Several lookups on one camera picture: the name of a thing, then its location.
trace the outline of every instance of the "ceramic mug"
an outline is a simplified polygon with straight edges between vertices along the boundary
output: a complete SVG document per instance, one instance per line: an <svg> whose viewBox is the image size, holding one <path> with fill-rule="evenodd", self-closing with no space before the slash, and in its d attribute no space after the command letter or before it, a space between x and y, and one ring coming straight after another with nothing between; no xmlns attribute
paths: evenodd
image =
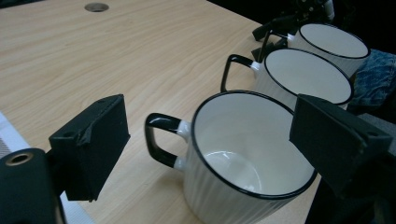
<svg viewBox="0 0 396 224"><path fill-rule="evenodd" d="M301 49L274 50L262 63L236 54L229 56L221 81L222 91L227 91L226 82L232 62L254 71L254 91L273 97L292 110L299 93L325 99L343 108L347 108L353 96L353 86L341 69Z"/></svg>
<svg viewBox="0 0 396 224"><path fill-rule="evenodd" d="M150 114L149 154L184 173L184 195L204 223L254 223L304 192L317 173L289 141L292 112L251 91L211 96L192 122ZM161 149L154 129L184 138L187 156Z"/></svg>
<svg viewBox="0 0 396 224"><path fill-rule="evenodd" d="M337 65L351 77L370 50L356 36L329 24L308 23L289 35L288 47L313 52Z"/></svg>

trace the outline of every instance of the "wooden table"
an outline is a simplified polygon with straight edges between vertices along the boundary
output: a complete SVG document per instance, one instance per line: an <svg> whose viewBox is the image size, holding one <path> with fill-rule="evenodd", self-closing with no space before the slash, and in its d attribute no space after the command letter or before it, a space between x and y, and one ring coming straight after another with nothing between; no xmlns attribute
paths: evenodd
<svg viewBox="0 0 396 224"><path fill-rule="evenodd" d="M219 92L227 56L252 58L260 25L204 0L105 0L104 12L87 11L89 3L0 10L0 110L31 147L48 151L48 137L88 105L124 94L131 139L99 200L81 206L96 223L200 223L184 201L182 173L148 154L144 120L152 112L191 120ZM229 79L242 87L252 76ZM185 153L181 138L157 135ZM317 185L261 223L304 223Z"/></svg>

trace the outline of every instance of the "blue fabric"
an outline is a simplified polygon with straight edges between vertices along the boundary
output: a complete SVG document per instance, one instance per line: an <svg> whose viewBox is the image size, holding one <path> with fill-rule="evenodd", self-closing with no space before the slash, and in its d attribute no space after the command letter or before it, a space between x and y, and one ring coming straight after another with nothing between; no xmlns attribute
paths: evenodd
<svg viewBox="0 0 396 224"><path fill-rule="evenodd" d="M362 114L378 109L396 89L396 55L371 49L356 73L354 89L348 111Z"/></svg>

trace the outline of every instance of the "mug handle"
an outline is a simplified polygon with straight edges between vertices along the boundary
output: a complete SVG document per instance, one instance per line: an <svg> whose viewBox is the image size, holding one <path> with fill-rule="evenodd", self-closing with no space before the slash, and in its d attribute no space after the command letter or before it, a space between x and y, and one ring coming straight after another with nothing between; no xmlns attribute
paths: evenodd
<svg viewBox="0 0 396 224"><path fill-rule="evenodd" d="M175 133L183 137L187 142L187 139L190 136L190 123L182 119L177 119L159 113L152 113L148 115L145 122L145 135L149 155L154 160L164 165L183 171L185 159L160 148L155 141L154 128Z"/></svg>
<svg viewBox="0 0 396 224"><path fill-rule="evenodd" d="M272 29L271 25L264 25L257 28L253 31L253 35L257 41L264 39L261 48L251 51L251 54L258 63L262 63L262 60L272 51L286 49L288 47L288 34L281 34L277 30ZM275 43L268 43L270 35L277 35L280 39Z"/></svg>
<svg viewBox="0 0 396 224"><path fill-rule="evenodd" d="M253 60L246 58L244 56L237 54L230 55L227 59L227 63L225 64L224 73L221 80L221 86L220 86L221 92L227 91L226 83L227 83L228 73L230 72L231 63L240 63L246 67L251 68L254 71L255 76L257 76L257 71L260 69L261 66L259 63L256 63Z"/></svg>

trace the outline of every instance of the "black rim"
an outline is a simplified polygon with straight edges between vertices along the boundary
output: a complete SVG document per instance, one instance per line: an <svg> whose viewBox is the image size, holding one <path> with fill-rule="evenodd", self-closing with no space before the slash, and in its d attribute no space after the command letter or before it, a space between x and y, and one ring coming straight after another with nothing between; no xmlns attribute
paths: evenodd
<svg viewBox="0 0 396 224"><path fill-rule="evenodd" d="M327 60L327 59L325 59L325 58L323 58L323 57L321 57L321 56L319 56L319 55L317 55L317 54L314 54L314 53L312 53L312 52L309 52L309 51L306 51L306 50L303 50L303 49L292 49L292 48L289 48L289 49L277 49L277 50L274 50L273 52L276 52L276 51L279 51L279 50L297 50L297 51L305 52L305 53L308 53L308 54L313 55L314 57L320 58L321 60L323 60L323 61L329 63L329 64L332 65L332 66L334 66L334 67L341 73L341 75L343 75L344 78L346 79L346 82L347 82L347 84L348 84L348 86L349 86L349 88L350 88L350 94L349 94L348 98L346 98L345 101L340 102L340 103L332 103L332 104L334 104L334 105L344 105L344 104L348 103L348 102L352 99L352 97L353 97L353 92L354 92L353 85L352 85L352 83L350 82L350 80L349 80L349 78L347 77L347 75L345 74L345 72L343 72L337 65L335 65L334 63L330 62L329 60ZM297 94L298 94L298 93L295 93L294 91L291 91L291 90L289 90L288 88L286 88L285 86L283 86L282 83L278 82L278 81L276 80L276 78L274 78L274 77L272 76L271 72L268 70L267 63L266 63L266 62L267 62L267 58L270 56L270 54L268 54L268 55L265 57L265 59L264 59L264 67L265 67L265 70L267 71L268 75L269 75L270 78L271 78L277 85L279 85L283 90L288 91L289 93L291 93L291 94L293 94L293 95L295 95L295 96L297 97Z"/></svg>
<svg viewBox="0 0 396 224"><path fill-rule="evenodd" d="M283 200L283 199L288 199L294 196L297 196L301 193L303 193L306 189L309 188L309 186L311 186L311 184L314 182L316 176L317 176L317 171L314 169L311 177L309 178L309 180L299 189L292 191L290 193L286 193L286 194L279 194L279 195L268 195L268 194L260 194L260 193L255 193L255 192L251 192L245 189L241 189L239 187L237 187L235 184L231 183L230 181L226 180L224 177L222 177L220 174L218 174L210 165L209 163L207 163L207 161L205 160L204 155L201 153L201 151L198 148L198 144L196 141L196 137L195 137L195 121L197 119L197 116L200 112L200 110L206 105L206 103L208 103L209 101L220 97L221 95L226 95L226 94L235 94L235 93L244 93L244 94L251 94L251 95L256 95L259 97L262 97L264 99L267 99L269 101L272 101L280 106L282 106L284 109L286 109L289 113L291 113L291 115L293 115L293 111L288 108L287 106L283 105L282 103L280 103L279 101L267 96L267 95L263 95L254 91L226 91L226 92L221 92L218 93L216 95L213 95L209 98L207 98L205 101L203 101L201 103L201 105L198 107L198 109L196 110L194 117L192 119L192 123L191 123L191 136L192 136L192 144L194 146L194 150L196 151L198 157L200 158L200 160L204 163L204 165L206 166L206 168L213 174L215 175L218 179L220 179L222 182L226 183L228 186L230 186L233 189L238 190L241 193L244 193L246 195L249 195L251 197L255 197L255 198L260 198L260 199L267 199L267 200Z"/></svg>
<svg viewBox="0 0 396 224"><path fill-rule="evenodd" d="M309 24L306 24L306 25L310 25L310 24L325 25L325 26L330 26L330 27L332 27L332 28L335 28L335 29L337 29L337 30L340 30L340 29L338 29L336 26L333 26L333 25L330 25L330 24L309 23ZM335 54L335 53L333 53L333 52L330 52L330 51L328 51L328 50L326 50L326 49L320 48L319 46L315 45L314 43L312 43L311 41L309 41L309 40L304 36L304 34L303 34L302 30L301 30L304 26L302 26L302 27L299 28L299 32L300 32L301 37L302 37L307 43L309 43L311 46L313 46L314 48L319 49L319 50L321 50L321 51L324 51L324 52L326 52L326 53L328 53L328 54L331 54L331 55L334 55L334 56L337 56L337 57L340 57L340 58L347 58L347 59L363 59L363 58L366 58L367 56L369 56L370 53L371 53L370 49L367 48L367 45L364 44L364 42L363 42L360 38L358 38L357 36L355 36L355 35L353 35L353 34L350 34L350 33L348 33L348 32L345 32L345 31L343 31L343 30L340 30L340 31L342 31L342 32L344 32L344 33L346 33L346 34L352 35L353 37L355 37L356 39L358 39L358 40L364 45L364 47L366 47L366 49L367 49L367 54L366 54L366 55L361 56L361 57L348 57L348 56L345 56L345 55L338 55L338 54Z"/></svg>

